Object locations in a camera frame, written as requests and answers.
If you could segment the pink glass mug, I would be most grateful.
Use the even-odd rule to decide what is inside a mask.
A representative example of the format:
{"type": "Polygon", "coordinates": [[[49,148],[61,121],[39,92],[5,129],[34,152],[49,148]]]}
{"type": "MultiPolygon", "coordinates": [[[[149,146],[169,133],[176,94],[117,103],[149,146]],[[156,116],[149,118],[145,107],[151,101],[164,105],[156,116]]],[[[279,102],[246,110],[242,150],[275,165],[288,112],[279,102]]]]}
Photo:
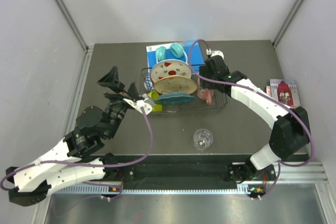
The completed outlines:
{"type": "Polygon", "coordinates": [[[197,79],[197,96],[205,100],[208,105],[212,105],[212,97],[214,90],[205,89],[201,87],[200,78],[197,79]]]}

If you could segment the patterned blue red bowl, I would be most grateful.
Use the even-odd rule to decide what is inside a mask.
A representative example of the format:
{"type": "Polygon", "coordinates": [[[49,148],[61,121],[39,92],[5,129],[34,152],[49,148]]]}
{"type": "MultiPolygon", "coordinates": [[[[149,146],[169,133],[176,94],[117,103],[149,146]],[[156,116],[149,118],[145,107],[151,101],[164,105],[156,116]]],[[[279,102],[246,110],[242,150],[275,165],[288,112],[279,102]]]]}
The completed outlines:
{"type": "Polygon", "coordinates": [[[150,74],[147,74],[144,78],[144,87],[149,92],[155,90],[150,74]]]}

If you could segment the black wire dish rack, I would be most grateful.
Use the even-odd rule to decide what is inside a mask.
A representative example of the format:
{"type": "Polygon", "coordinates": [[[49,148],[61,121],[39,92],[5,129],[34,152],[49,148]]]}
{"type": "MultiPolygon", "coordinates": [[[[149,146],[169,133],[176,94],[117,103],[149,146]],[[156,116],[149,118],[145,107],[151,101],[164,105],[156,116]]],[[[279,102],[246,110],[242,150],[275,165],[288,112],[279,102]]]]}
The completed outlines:
{"type": "MultiPolygon", "coordinates": [[[[139,78],[139,92],[148,94],[144,87],[144,78],[148,73],[148,68],[143,68],[141,70],[139,78]]],[[[154,114],[178,114],[178,113],[194,113],[194,112],[208,112],[208,111],[220,111],[224,108],[227,103],[227,98],[225,94],[218,91],[214,91],[212,97],[212,105],[208,105],[205,100],[200,99],[197,96],[197,91],[190,94],[196,97],[196,100],[189,103],[179,104],[179,105],[163,105],[162,112],[153,112],[154,114]]]]}

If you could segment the lime green bowl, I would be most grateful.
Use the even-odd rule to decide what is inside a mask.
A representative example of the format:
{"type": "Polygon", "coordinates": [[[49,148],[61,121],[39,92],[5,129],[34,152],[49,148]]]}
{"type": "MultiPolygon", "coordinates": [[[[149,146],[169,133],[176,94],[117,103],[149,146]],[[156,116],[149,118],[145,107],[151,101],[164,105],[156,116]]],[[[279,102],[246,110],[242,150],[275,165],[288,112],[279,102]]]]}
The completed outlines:
{"type": "Polygon", "coordinates": [[[156,101],[160,97],[160,95],[156,91],[151,91],[148,93],[148,96],[154,101],[155,106],[153,107],[153,112],[162,112],[163,105],[158,104],[156,101]]]}

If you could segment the white watermelon pattern plate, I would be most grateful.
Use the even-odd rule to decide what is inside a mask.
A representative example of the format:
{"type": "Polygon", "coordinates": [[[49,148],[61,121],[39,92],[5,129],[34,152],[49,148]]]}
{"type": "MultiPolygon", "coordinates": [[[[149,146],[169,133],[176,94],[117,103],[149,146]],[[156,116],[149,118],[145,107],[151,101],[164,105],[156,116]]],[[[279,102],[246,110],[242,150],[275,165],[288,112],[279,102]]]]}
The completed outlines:
{"type": "Polygon", "coordinates": [[[174,59],[157,63],[150,72],[151,80],[154,83],[165,77],[174,75],[190,78],[192,72],[187,63],[174,59]]]}

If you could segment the orange floral plate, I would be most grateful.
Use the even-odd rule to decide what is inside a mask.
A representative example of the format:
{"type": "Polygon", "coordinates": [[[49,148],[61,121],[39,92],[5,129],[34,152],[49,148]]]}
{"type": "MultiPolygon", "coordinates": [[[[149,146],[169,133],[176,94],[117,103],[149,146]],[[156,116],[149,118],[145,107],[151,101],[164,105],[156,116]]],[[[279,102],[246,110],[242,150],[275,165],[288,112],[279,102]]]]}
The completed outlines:
{"type": "Polygon", "coordinates": [[[160,79],[154,84],[154,88],[159,94],[191,94],[196,91],[197,84],[190,78],[174,75],[160,79]]]}

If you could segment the teal scalloped plate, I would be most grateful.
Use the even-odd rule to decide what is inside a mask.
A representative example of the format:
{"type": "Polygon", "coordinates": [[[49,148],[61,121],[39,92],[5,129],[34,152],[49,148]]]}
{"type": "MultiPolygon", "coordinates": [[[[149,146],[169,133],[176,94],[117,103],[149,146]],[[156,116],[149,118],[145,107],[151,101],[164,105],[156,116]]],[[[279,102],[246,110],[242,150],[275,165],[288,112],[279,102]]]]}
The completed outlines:
{"type": "Polygon", "coordinates": [[[191,96],[187,93],[170,93],[160,95],[156,102],[161,105],[179,105],[193,102],[195,100],[196,97],[191,96]]]}

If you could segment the clear drinking glass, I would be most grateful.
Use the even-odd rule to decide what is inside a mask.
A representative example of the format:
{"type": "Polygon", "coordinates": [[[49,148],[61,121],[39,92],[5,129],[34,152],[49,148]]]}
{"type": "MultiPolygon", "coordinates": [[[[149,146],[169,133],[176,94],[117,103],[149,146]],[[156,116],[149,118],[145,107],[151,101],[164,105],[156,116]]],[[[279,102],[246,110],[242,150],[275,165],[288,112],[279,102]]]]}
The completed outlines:
{"type": "Polygon", "coordinates": [[[207,129],[199,129],[193,135],[194,146],[197,150],[208,149],[213,143],[213,135],[207,129]]]}

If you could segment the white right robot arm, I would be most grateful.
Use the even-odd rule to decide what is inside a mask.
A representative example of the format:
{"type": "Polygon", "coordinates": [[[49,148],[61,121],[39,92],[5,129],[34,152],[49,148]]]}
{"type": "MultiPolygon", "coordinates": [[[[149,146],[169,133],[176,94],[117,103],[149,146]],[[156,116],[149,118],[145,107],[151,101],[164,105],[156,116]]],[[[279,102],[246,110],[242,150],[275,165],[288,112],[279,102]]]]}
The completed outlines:
{"type": "Polygon", "coordinates": [[[307,111],[280,103],[256,87],[239,71],[230,72],[221,51],[206,51],[205,64],[199,68],[201,79],[211,87],[242,103],[260,116],[270,127],[268,144],[242,165],[242,179],[258,179],[264,168],[289,158],[311,143],[307,111]]]}

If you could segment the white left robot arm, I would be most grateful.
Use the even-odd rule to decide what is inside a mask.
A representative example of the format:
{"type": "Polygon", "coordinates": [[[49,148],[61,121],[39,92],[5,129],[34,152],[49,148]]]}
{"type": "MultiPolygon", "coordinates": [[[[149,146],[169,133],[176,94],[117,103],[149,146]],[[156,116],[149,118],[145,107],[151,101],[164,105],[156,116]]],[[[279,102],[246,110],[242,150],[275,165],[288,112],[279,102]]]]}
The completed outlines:
{"type": "Polygon", "coordinates": [[[104,147],[104,140],[114,138],[127,110],[136,110],[146,117],[155,106],[147,94],[138,93],[135,83],[128,90],[124,89],[117,67],[113,67],[98,84],[113,91],[104,94],[109,99],[104,110],[97,106],[87,107],[77,117],[75,128],[51,150],[24,167],[6,170],[2,181],[12,183],[14,187],[1,186],[1,189],[8,192],[11,203],[32,206],[68,186],[91,180],[111,181],[117,178],[120,167],[135,165],[147,158],[145,154],[134,161],[118,163],[111,153],[94,155],[104,147]]]}

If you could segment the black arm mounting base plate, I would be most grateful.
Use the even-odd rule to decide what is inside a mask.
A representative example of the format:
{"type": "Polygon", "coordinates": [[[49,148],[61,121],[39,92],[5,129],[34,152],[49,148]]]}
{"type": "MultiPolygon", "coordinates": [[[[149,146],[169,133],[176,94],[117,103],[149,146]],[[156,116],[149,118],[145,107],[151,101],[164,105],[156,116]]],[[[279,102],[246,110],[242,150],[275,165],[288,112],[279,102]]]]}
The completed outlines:
{"type": "Polygon", "coordinates": [[[247,164],[245,154],[153,154],[144,161],[126,167],[113,168],[126,182],[154,177],[218,178],[226,182],[270,182],[275,180],[274,165],[256,170],[247,164]]]}

